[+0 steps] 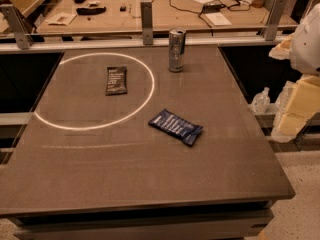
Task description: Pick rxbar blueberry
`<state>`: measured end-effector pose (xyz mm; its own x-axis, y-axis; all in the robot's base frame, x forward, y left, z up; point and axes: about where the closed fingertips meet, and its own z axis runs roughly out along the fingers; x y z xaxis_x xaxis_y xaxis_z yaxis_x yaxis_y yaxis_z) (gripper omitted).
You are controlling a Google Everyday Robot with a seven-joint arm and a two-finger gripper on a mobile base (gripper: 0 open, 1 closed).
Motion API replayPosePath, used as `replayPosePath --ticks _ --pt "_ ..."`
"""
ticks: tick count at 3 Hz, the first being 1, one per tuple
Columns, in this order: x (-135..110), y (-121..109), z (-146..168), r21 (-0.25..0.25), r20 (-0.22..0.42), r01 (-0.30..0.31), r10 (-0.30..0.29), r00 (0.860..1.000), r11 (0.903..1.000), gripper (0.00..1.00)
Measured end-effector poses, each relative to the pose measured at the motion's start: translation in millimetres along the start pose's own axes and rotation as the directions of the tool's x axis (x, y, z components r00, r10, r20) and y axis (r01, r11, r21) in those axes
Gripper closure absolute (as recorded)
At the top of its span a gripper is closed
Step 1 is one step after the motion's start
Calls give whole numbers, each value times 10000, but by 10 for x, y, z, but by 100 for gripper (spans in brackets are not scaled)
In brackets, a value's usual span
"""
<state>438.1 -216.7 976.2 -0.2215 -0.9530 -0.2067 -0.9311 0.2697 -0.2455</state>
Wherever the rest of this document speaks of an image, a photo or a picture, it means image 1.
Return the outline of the yellow foam padded gripper finger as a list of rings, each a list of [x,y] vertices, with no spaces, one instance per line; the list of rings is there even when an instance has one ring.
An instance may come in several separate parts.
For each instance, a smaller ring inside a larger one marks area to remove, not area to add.
[[[273,122],[271,138],[286,143],[320,111],[320,77],[303,75],[293,85],[283,88],[280,98],[281,106]]]

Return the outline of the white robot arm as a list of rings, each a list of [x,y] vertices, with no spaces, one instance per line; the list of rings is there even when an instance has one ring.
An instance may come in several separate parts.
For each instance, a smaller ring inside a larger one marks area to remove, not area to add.
[[[286,143],[320,111],[320,4],[313,7],[295,32],[274,47],[269,56],[289,59],[291,68],[302,74],[295,83],[287,81],[276,100],[271,138]]]

